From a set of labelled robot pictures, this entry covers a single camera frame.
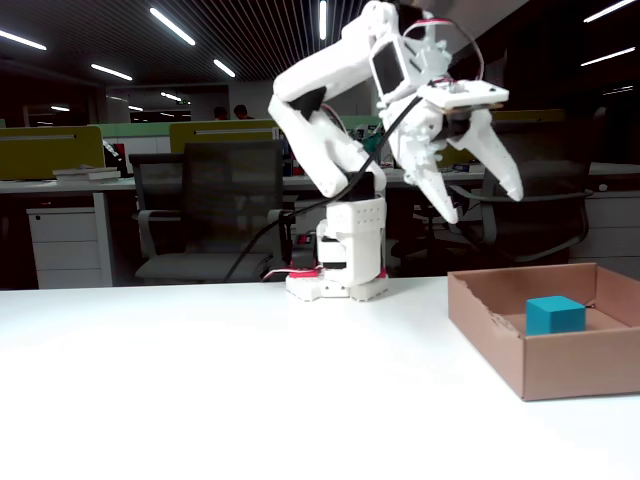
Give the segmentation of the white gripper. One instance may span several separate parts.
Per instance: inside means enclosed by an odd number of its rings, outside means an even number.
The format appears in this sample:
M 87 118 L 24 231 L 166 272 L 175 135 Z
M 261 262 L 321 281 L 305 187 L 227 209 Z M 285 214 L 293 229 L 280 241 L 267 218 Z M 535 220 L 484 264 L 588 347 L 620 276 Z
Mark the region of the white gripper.
M 492 128 L 488 109 L 443 108 L 433 102 L 439 90 L 421 87 L 394 101 L 381 101 L 381 121 L 404 181 L 417 186 L 440 216 L 456 224 L 458 213 L 439 170 L 439 152 L 449 139 L 469 151 L 499 181 L 508 197 L 521 201 L 524 189 L 518 166 Z

